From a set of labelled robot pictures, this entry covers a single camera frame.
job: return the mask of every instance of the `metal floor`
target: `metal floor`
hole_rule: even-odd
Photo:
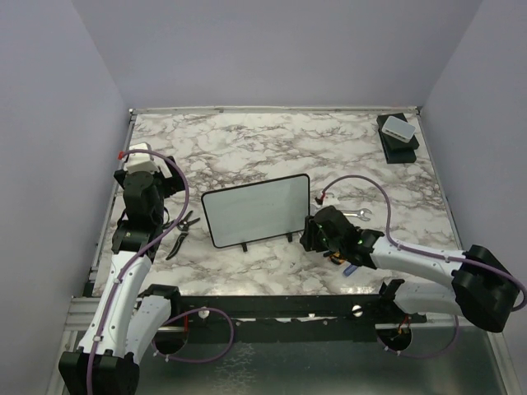
[[[235,344],[208,365],[169,361],[147,352],[138,395],[264,394],[505,394],[488,336],[461,328],[450,353],[410,360],[383,352],[377,343],[310,342]],[[431,352],[447,344],[452,328],[414,329],[408,351]],[[222,345],[187,345],[181,356],[218,353]]]

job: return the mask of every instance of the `wrench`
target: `wrench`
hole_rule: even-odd
[[[369,208],[359,208],[358,210],[341,210],[341,212],[345,216],[352,216],[366,222],[371,220],[371,218],[369,218],[366,214],[373,214]]]

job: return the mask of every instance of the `whiteboard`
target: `whiteboard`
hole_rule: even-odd
[[[310,177],[298,174],[205,192],[201,197],[214,247],[304,230],[310,213]]]

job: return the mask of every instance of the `white marble surface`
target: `white marble surface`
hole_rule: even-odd
[[[148,142],[156,151],[173,155],[190,185],[190,206],[202,220],[191,228],[175,258],[165,257],[179,233],[160,246],[142,288],[152,283],[178,286],[184,295],[324,295],[377,292],[382,281],[408,276],[390,271],[357,269],[344,277],[320,253],[305,253],[299,235],[240,247],[215,249],[200,202],[201,194],[240,184],[307,173],[314,198],[327,183],[345,174],[363,174],[380,182],[389,194],[395,237],[432,247],[455,249],[441,191],[414,115],[421,146],[417,162],[387,165],[376,133],[374,114],[144,114],[139,115],[132,145]],[[370,208],[370,222],[361,227],[383,230],[384,200],[375,187],[361,180],[336,184],[327,203],[337,208]],[[166,206],[176,216],[182,193]],[[106,235],[94,295],[108,276],[111,235],[124,208],[119,196]]]

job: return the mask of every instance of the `gray wall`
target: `gray wall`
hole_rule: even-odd
[[[73,0],[131,107],[422,105],[480,0]]]
[[[424,106],[464,246],[488,246],[527,284],[527,3],[486,0]],[[505,334],[527,393],[527,312]]]
[[[0,393],[44,393],[128,112],[68,0],[0,11]]]

